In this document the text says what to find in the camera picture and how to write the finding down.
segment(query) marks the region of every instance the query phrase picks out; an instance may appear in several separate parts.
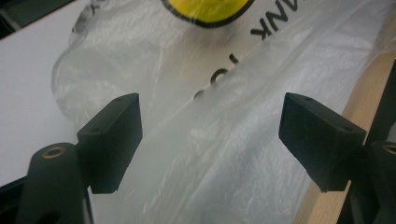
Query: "plastic bag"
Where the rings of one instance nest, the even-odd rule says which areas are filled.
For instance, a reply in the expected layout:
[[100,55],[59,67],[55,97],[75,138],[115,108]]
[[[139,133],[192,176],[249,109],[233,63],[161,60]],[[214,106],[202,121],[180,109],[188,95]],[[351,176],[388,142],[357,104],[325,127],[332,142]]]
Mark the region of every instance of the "plastic bag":
[[[275,31],[267,15],[279,5],[288,19],[274,20]],[[93,196],[97,222],[291,223],[306,174],[277,138],[284,94],[340,112],[364,66],[395,38],[380,34],[394,8],[256,0],[206,30],[160,1],[108,2],[52,80],[77,129],[112,98],[141,94],[144,139],[118,193]],[[271,35],[252,34],[262,21]],[[218,71],[223,78],[209,85]]]

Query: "wooden board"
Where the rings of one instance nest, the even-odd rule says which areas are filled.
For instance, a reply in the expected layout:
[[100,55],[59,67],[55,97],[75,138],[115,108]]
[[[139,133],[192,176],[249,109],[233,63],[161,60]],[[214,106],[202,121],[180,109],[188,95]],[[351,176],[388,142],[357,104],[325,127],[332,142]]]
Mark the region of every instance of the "wooden board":
[[[343,112],[343,117],[370,131],[375,112],[388,81],[396,53],[379,55],[358,80]],[[345,191],[321,193],[311,182],[294,223],[336,223],[349,184]]]

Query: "yellow logo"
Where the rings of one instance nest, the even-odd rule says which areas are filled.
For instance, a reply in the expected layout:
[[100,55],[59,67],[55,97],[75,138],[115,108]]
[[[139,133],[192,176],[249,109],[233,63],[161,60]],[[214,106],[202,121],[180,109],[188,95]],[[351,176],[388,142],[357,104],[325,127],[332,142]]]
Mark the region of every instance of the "yellow logo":
[[177,17],[205,28],[226,25],[251,6],[254,0],[162,0]]

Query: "white plastic bag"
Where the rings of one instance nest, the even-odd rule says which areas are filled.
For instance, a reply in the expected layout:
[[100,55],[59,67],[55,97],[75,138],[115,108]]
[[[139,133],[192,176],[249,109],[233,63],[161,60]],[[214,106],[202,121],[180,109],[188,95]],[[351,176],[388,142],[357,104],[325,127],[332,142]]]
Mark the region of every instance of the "white plastic bag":
[[[305,0],[293,11],[286,2],[256,0],[214,30],[153,0],[110,1],[91,18],[54,68],[54,96],[79,128],[137,91],[144,127],[119,192],[93,196],[98,223],[291,223],[305,171],[277,138],[284,94],[340,112],[395,38],[378,35],[395,3]],[[288,21],[275,20],[263,41],[252,35],[279,4]],[[209,86],[219,69],[229,72]]]

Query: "black clamp jaw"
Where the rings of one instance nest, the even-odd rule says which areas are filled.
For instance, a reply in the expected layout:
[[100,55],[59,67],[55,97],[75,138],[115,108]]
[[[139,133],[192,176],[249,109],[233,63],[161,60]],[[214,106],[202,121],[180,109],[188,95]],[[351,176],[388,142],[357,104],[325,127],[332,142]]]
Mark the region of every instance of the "black clamp jaw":
[[78,132],[78,144],[38,150],[28,175],[0,188],[0,223],[93,223],[87,187],[117,190],[142,136],[138,94],[113,100]]
[[322,192],[352,182],[355,223],[395,223],[396,144],[363,146],[366,132],[312,98],[286,93],[279,138]]

